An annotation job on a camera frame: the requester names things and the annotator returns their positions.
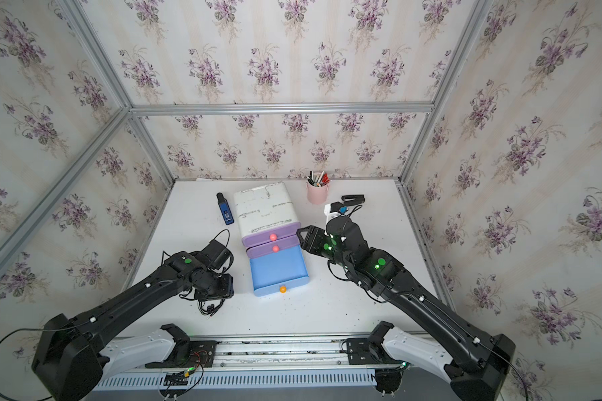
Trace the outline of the purple drawer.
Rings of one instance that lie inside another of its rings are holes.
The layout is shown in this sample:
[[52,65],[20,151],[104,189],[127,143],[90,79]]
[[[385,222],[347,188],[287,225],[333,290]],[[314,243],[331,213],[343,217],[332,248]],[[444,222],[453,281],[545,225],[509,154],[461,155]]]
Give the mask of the purple drawer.
[[285,237],[295,236],[301,227],[300,222],[291,222],[277,227],[265,228],[242,238],[244,247],[256,247],[268,242],[274,242]]
[[276,241],[266,242],[255,247],[249,247],[246,250],[249,259],[267,256],[271,253],[280,252],[299,245],[299,239],[296,236],[281,237]]

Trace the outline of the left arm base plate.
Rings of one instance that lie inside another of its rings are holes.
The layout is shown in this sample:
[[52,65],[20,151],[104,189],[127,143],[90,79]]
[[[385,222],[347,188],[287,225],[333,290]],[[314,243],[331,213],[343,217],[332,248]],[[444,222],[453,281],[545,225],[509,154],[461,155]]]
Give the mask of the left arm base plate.
[[188,344],[177,344],[168,357],[161,362],[145,364],[146,369],[185,369],[202,364],[210,368],[214,362],[217,342],[190,341]]

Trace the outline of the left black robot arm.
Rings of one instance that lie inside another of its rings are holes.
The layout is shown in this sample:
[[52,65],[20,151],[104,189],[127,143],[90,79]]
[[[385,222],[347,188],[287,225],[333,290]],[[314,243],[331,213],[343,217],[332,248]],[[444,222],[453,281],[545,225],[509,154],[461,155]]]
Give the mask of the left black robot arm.
[[105,356],[105,347],[154,307],[190,290],[202,301],[231,298],[232,276],[219,272],[230,257],[232,252],[217,240],[198,252],[176,252],[109,301],[72,318],[53,317],[43,326],[33,372],[53,399],[83,399],[113,361]]

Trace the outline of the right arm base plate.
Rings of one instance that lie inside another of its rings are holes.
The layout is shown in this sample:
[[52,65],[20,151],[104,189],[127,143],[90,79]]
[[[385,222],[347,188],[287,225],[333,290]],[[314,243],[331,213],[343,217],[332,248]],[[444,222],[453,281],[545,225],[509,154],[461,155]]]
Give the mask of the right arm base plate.
[[400,366],[403,361],[392,359],[376,345],[370,345],[365,338],[349,338],[342,342],[341,352],[346,355],[349,365],[391,365]]

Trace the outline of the blue bottom drawer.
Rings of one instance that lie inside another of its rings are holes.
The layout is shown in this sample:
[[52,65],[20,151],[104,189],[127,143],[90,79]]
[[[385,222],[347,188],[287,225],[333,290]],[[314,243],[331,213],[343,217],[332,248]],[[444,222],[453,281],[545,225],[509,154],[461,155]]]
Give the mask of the blue bottom drawer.
[[264,297],[309,283],[300,246],[250,260],[254,295]]

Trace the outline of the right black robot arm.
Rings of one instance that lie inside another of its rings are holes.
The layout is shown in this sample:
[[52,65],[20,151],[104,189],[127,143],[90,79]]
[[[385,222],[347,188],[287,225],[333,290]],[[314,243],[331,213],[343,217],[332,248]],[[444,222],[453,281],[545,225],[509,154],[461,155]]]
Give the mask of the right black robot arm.
[[347,281],[376,302],[398,308],[430,335],[422,339],[380,322],[368,337],[374,356],[426,370],[461,400],[498,398],[516,349],[508,336],[491,335],[453,312],[393,255],[369,246],[349,217],[333,218],[324,228],[299,228],[297,237],[304,251],[343,267]]

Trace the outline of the purple top drawer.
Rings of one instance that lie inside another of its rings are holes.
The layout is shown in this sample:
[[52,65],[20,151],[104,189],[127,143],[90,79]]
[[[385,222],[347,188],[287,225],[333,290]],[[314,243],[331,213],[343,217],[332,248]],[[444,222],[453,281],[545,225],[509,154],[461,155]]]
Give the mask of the purple top drawer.
[[301,227],[300,222],[291,222],[277,227],[265,228],[242,238],[244,247],[256,247],[268,242],[274,242],[285,237],[295,236]]

